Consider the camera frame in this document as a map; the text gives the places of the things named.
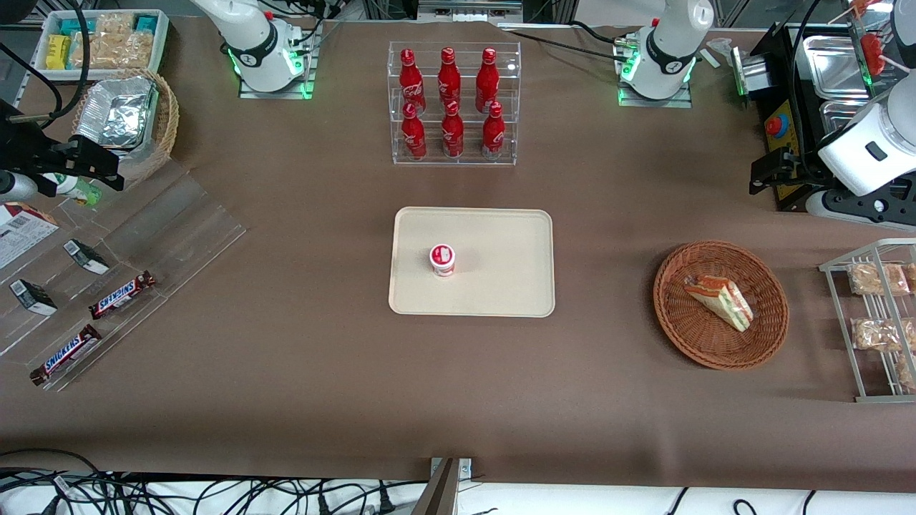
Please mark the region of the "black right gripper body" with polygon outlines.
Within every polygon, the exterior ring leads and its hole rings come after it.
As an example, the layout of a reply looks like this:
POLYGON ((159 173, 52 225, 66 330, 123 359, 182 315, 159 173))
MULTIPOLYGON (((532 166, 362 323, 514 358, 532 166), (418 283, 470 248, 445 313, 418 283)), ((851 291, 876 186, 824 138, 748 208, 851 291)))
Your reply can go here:
POLYGON ((21 114, 12 104, 1 101, 1 167, 7 172, 29 174, 69 174, 67 157, 56 150, 59 141, 44 134, 34 122, 13 123, 21 114))

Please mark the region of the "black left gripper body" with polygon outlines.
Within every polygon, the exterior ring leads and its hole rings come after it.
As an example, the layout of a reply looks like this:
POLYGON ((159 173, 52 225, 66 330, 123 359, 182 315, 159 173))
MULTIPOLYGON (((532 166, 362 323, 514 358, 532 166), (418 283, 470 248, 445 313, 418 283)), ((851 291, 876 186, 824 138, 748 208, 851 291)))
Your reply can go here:
POLYGON ((814 151, 786 149, 787 172, 786 185, 811 185, 812 187, 833 188, 834 173, 822 163, 814 151))

